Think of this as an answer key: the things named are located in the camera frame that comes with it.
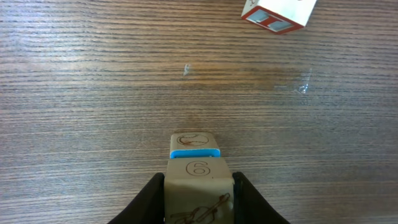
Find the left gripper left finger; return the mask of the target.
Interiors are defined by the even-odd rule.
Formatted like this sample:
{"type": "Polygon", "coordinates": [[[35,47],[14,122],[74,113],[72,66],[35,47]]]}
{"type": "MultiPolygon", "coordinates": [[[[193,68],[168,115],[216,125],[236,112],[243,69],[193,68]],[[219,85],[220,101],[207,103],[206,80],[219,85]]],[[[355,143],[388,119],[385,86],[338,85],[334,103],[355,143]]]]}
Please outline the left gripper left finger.
{"type": "Polygon", "coordinates": [[[163,173],[156,173],[108,224],[164,224],[164,179],[163,173]]]}

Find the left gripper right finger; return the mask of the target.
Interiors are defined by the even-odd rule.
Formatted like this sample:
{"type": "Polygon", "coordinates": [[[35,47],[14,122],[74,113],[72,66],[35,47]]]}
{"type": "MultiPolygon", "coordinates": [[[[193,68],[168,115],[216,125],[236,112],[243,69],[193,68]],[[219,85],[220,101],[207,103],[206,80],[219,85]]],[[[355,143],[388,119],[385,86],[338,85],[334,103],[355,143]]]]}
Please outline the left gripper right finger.
{"type": "Polygon", "coordinates": [[[242,172],[234,172],[234,224],[289,224],[242,172]]]}

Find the plain wooden block six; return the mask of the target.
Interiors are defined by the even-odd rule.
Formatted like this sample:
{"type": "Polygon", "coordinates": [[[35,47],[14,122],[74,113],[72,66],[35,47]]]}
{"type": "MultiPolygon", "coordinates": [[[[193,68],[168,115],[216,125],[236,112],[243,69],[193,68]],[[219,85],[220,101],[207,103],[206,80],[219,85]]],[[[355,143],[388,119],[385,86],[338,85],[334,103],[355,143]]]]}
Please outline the plain wooden block six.
{"type": "Polygon", "coordinates": [[[232,224],[234,179],[217,157],[171,159],[164,180],[165,222],[232,224]]]}

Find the blue number two block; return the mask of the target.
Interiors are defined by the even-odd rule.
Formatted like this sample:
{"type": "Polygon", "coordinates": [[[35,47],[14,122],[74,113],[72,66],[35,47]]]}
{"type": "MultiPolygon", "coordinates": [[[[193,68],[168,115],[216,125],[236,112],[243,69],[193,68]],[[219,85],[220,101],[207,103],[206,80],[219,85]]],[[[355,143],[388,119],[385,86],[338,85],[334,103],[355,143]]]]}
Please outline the blue number two block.
{"type": "Polygon", "coordinates": [[[221,157],[214,135],[207,132],[174,133],[170,138],[170,158],[221,157]]]}

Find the white block red H side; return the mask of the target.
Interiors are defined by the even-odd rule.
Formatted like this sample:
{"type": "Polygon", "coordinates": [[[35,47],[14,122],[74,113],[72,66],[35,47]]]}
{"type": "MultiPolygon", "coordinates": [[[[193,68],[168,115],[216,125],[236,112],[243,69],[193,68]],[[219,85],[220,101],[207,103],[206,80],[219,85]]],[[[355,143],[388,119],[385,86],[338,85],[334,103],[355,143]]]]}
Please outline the white block red H side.
{"type": "Polygon", "coordinates": [[[284,34],[307,25],[317,0],[247,0],[241,18],[269,30],[284,34]]]}

